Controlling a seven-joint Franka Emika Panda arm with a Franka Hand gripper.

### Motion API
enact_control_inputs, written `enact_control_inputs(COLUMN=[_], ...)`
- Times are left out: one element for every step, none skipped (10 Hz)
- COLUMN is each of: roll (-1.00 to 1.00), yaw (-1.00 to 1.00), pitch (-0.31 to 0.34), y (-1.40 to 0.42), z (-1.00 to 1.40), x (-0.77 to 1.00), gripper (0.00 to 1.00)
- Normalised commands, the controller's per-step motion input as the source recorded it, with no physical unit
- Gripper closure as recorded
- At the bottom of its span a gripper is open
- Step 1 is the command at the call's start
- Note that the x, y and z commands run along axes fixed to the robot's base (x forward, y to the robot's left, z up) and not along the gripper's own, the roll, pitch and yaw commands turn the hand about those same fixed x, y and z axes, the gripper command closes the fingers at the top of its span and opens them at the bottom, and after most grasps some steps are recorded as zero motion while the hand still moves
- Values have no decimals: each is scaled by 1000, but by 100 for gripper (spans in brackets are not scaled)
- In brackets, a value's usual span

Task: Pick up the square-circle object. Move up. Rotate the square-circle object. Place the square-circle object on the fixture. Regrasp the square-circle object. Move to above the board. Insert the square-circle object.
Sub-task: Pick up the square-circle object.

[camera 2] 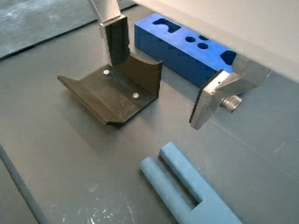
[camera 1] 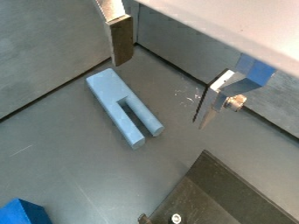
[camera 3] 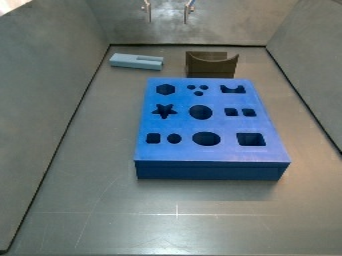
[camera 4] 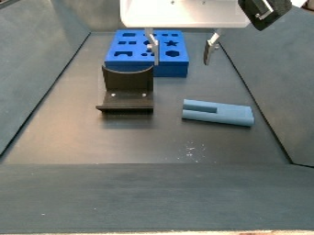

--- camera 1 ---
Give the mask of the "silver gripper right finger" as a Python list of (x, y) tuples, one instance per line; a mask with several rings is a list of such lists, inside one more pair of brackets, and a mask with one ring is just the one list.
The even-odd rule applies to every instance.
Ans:
[(245, 93), (262, 88), (275, 72), (273, 66), (242, 53), (237, 68), (226, 69), (204, 88), (192, 118), (194, 122), (199, 122), (199, 129), (223, 109), (238, 112), (247, 101)]

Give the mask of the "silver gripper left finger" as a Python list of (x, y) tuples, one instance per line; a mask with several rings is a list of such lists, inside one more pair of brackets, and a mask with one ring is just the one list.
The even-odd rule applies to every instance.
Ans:
[(116, 67), (134, 56), (134, 18), (127, 14), (122, 0), (94, 0), (104, 20), (111, 59)]

